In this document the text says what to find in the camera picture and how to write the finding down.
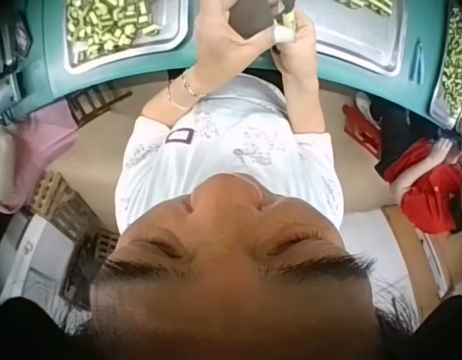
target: bracelet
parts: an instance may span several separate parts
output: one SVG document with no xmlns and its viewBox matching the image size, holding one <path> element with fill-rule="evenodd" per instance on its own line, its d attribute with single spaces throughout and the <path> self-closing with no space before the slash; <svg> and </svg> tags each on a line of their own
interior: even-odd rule
<svg viewBox="0 0 462 360">
<path fill-rule="evenodd" d="M 171 90 L 170 90 L 170 86 L 171 86 L 171 81 L 168 82 L 168 85 L 166 87 L 166 96 L 168 97 L 168 101 L 174 105 L 175 107 L 177 107 L 178 109 L 180 110 L 183 110 L 183 111 L 188 111 L 190 110 L 191 108 L 190 107 L 184 107 L 184 106 L 181 106 L 179 105 L 178 103 L 176 103 L 173 98 L 171 97 Z"/>
<path fill-rule="evenodd" d="M 206 96 L 206 94 L 201 94 L 201 93 L 199 93 L 199 92 L 195 92 L 195 91 L 190 87 L 190 85 L 189 85 L 189 83 L 188 83 L 188 80 L 186 79 L 186 74 L 187 74 L 187 73 L 188 73 L 188 72 L 185 71 L 185 72 L 181 75 L 181 80 L 182 80 L 182 82 L 183 82 L 183 85 L 184 85 L 184 88 L 186 89 L 186 91 L 189 92 L 190 95 L 191 95 L 193 98 L 199 98 L 199 99 L 204 98 L 204 97 Z"/>
</svg>

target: wooden crate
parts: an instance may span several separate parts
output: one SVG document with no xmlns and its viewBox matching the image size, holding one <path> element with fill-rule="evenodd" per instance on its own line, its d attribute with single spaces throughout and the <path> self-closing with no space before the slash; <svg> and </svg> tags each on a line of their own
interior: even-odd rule
<svg viewBox="0 0 462 360">
<path fill-rule="evenodd" d="M 28 208 L 77 244 L 101 228 L 98 216 L 58 172 L 43 174 Z"/>
<path fill-rule="evenodd" d="M 28 208 L 33 214 L 43 218 L 53 215 L 59 203 L 73 189 L 58 172 L 46 171 L 34 189 L 33 197 L 28 201 Z"/>
<path fill-rule="evenodd" d="M 96 235 L 96 248 L 94 258 L 103 262 L 114 251 L 118 243 L 119 234 L 100 229 Z"/>
<path fill-rule="evenodd" d="M 101 227 L 98 216 L 76 191 L 61 199 L 55 211 L 46 219 L 76 243 L 86 236 L 94 236 Z"/>
</svg>

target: teal table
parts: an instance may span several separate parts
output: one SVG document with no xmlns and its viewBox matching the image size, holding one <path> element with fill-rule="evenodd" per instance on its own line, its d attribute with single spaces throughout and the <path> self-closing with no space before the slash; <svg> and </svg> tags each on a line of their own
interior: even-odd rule
<svg viewBox="0 0 462 360">
<path fill-rule="evenodd" d="M 190 24 L 198 11 L 199 0 L 191 0 Z M 173 51 L 143 55 L 97 67 L 73 75 L 65 70 L 63 21 L 65 0 L 15 0 L 25 9 L 34 44 L 23 68 L 23 82 L 28 95 L 14 110 L 20 117 L 57 99 L 94 84 L 122 77 L 187 68 L 196 61 L 192 29 L 181 46 Z M 360 89 L 385 98 L 428 119 L 429 106 L 443 59 L 448 2 L 443 0 L 408 0 L 406 47 L 401 72 L 388 78 L 353 64 L 318 56 L 319 78 Z M 423 49 L 425 74 L 421 84 L 410 81 L 416 42 Z M 253 63 L 253 68 L 273 69 L 270 55 Z"/>
</svg>

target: white t-shirt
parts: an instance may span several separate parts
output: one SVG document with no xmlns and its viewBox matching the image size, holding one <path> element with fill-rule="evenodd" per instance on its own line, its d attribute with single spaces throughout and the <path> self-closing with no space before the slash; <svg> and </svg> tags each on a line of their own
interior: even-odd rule
<svg viewBox="0 0 462 360">
<path fill-rule="evenodd" d="M 119 232 L 158 203 L 190 194 L 221 173 L 253 176 L 271 192 L 304 200 L 341 225 L 344 198 L 331 137 L 295 135 L 282 93 L 241 75 L 202 99 L 172 130 L 137 119 L 115 193 Z"/>
</svg>

